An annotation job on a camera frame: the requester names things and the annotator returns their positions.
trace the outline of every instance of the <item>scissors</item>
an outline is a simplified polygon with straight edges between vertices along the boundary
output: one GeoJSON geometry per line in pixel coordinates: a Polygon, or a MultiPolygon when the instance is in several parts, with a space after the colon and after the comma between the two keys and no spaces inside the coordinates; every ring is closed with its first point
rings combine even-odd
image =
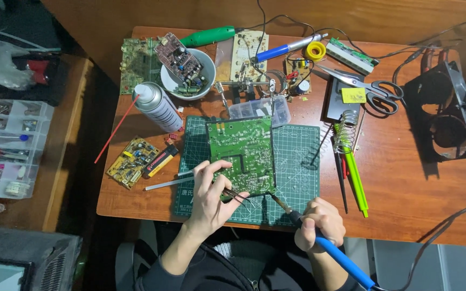
{"type": "Polygon", "coordinates": [[[321,66],[321,65],[316,65],[316,66],[321,68],[323,71],[331,74],[332,76],[338,78],[341,82],[345,84],[355,86],[358,88],[364,88],[366,91],[366,98],[368,99],[368,103],[377,112],[382,113],[384,115],[392,115],[392,114],[397,113],[398,104],[395,102],[395,100],[399,100],[404,97],[404,91],[397,84],[393,82],[389,82],[389,81],[383,81],[383,80],[375,81],[375,82],[372,82],[371,84],[363,83],[353,77],[346,76],[345,74],[342,74],[338,71],[332,70],[325,66],[321,66]],[[382,87],[381,84],[391,86],[395,90],[395,92],[397,92],[397,95],[391,93],[385,87],[382,87]],[[382,104],[389,106],[391,110],[387,111],[387,110],[382,109],[383,107],[382,104]]]}

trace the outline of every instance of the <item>person's left hand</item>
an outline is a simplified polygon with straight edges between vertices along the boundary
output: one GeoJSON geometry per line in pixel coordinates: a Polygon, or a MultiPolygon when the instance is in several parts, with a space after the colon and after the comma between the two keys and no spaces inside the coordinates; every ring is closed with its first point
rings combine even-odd
{"type": "MultiPolygon", "coordinates": [[[[232,199],[228,203],[221,201],[221,193],[224,188],[231,189],[231,181],[224,175],[219,175],[215,182],[213,173],[221,168],[231,168],[232,163],[224,160],[210,164],[209,161],[201,162],[193,169],[194,173],[194,203],[190,218],[184,223],[192,236],[204,241],[231,217],[240,203],[232,199]]],[[[248,192],[239,193],[246,198],[248,192]]]]}

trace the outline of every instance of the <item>tweezers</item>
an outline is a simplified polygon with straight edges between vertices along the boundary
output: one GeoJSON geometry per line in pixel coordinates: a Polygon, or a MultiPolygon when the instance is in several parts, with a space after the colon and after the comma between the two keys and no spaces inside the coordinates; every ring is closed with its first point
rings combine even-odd
{"type": "Polygon", "coordinates": [[[241,202],[240,200],[238,200],[237,197],[240,197],[240,198],[242,198],[242,199],[244,199],[244,200],[247,200],[249,203],[251,203],[251,205],[252,205],[253,207],[255,207],[255,205],[251,202],[251,200],[249,200],[249,198],[244,198],[244,197],[238,195],[237,192],[235,192],[235,191],[233,191],[233,190],[231,190],[231,189],[224,188],[224,190],[222,190],[222,192],[223,192],[224,194],[230,196],[232,199],[236,200],[236,201],[239,202],[240,204],[242,204],[243,207],[245,207],[245,208],[248,209],[248,210],[249,210],[249,208],[248,208],[246,205],[244,205],[243,202],[241,202]]]}

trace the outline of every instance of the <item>tape roll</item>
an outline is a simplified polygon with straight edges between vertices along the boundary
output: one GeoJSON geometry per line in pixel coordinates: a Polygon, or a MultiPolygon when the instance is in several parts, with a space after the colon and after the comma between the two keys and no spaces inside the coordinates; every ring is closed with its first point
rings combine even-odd
{"type": "Polygon", "coordinates": [[[311,59],[313,62],[317,62],[325,56],[325,53],[327,52],[327,49],[325,48],[325,45],[320,43],[319,41],[313,41],[311,42],[308,46],[307,49],[305,50],[305,56],[307,58],[311,59]]]}

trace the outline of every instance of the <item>green cutting mat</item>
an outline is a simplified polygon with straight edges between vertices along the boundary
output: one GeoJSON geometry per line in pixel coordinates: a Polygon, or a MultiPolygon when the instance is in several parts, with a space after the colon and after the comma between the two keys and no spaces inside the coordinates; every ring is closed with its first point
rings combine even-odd
{"type": "MultiPolygon", "coordinates": [[[[206,140],[205,123],[208,117],[188,116],[185,126],[184,150],[179,172],[193,169],[208,160],[209,144],[206,140]]],[[[303,212],[307,202],[320,194],[320,161],[316,156],[320,145],[320,128],[305,125],[284,125],[273,129],[275,152],[275,195],[293,209],[303,212]]],[[[179,184],[174,214],[189,216],[193,202],[194,182],[179,184]]],[[[247,206],[237,208],[230,222],[266,225],[292,225],[283,209],[264,195],[244,202],[247,206]]]]}

